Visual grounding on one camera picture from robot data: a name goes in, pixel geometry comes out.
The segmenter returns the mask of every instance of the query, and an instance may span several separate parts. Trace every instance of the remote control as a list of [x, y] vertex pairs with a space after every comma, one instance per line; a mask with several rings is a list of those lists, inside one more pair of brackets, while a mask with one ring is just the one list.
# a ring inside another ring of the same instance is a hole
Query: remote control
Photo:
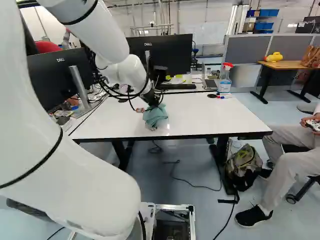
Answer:
[[315, 132], [320, 132], [320, 122], [316, 120], [307, 120], [305, 121], [305, 125]]

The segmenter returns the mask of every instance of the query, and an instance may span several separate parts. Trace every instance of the monitor stand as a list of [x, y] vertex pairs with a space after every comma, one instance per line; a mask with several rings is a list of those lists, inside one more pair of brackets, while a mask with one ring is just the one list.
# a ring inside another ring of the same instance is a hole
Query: monitor stand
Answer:
[[72, 117], [74, 118], [80, 118], [81, 116], [85, 115], [87, 112], [91, 111], [93, 108], [95, 108], [100, 102], [95, 103], [89, 103], [88, 94], [85, 89], [84, 83], [82, 81], [82, 78], [80, 76], [78, 67], [76, 65], [69, 66], [73, 82], [78, 90], [80, 99], [82, 101], [82, 104], [79, 106], [77, 110], [74, 111], [72, 114]]

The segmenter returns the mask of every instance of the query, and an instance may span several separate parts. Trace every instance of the gray partition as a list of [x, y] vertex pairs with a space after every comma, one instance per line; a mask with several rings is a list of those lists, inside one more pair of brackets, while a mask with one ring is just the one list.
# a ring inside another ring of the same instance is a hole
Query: gray partition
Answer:
[[314, 37], [312, 45], [315, 46], [315, 47], [320, 47], [320, 36], [315, 36]]
[[280, 52], [283, 60], [301, 60], [312, 38], [312, 35], [273, 36], [267, 55]]
[[230, 37], [225, 53], [225, 62], [252, 64], [263, 60], [271, 36]]

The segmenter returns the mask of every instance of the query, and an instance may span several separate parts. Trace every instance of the hand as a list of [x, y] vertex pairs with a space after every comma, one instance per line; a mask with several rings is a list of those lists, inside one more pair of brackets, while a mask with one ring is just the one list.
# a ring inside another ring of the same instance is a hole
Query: hand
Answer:
[[300, 121], [300, 125], [304, 128], [307, 128], [307, 126], [306, 126], [307, 120], [316, 120], [316, 121], [320, 122], [320, 113], [316, 113], [314, 116], [308, 116], [308, 117], [302, 118]]

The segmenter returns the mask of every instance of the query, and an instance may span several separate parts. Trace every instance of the table leg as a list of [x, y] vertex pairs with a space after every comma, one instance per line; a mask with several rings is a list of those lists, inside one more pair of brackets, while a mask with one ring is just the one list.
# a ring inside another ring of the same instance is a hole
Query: table leg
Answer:
[[261, 102], [263, 102], [264, 104], [268, 104], [268, 101], [264, 99], [264, 95], [266, 93], [266, 90], [269, 86], [270, 83], [270, 78], [272, 76], [272, 69], [270, 69], [269, 67], [266, 68], [266, 73], [265, 73], [265, 80], [263, 81], [262, 84], [262, 88], [260, 90], [260, 93], [256, 93], [255, 91], [250, 91], [250, 93], [255, 96], [257, 99], [259, 99]]
[[124, 172], [127, 169], [134, 143], [135, 143], [134, 141], [129, 141], [128, 147], [125, 148], [125, 146], [121, 140], [113, 140], [112, 141], [112, 146], [113, 146], [114, 151], [120, 161], [119, 169], [121, 169]]
[[306, 98], [305, 95], [306, 95], [308, 86], [311, 83], [311, 80], [314, 78], [315, 74], [316, 74], [316, 71], [313, 70], [311, 72], [309, 78], [304, 83], [303, 88], [302, 88], [300, 93], [296, 93], [295, 91], [292, 91], [292, 90], [287, 90], [287, 92], [292, 94], [292, 95], [294, 95], [294, 96], [296, 96], [297, 98], [300, 98], [301, 100], [305, 101], [306, 103], [311, 103], [311, 101], [308, 98]]
[[214, 158], [215, 164], [218, 168], [220, 178], [224, 187], [224, 190], [227, 195], [234, 195], [235, 188], [230, 180], [225, 175], [225, 162], [227, 161], [228, 157], [228, 137], [219, 137], [217, 144], [210, 144], [210, 141], [207, 142], [210, 144], [209, 149], [212, 157]]

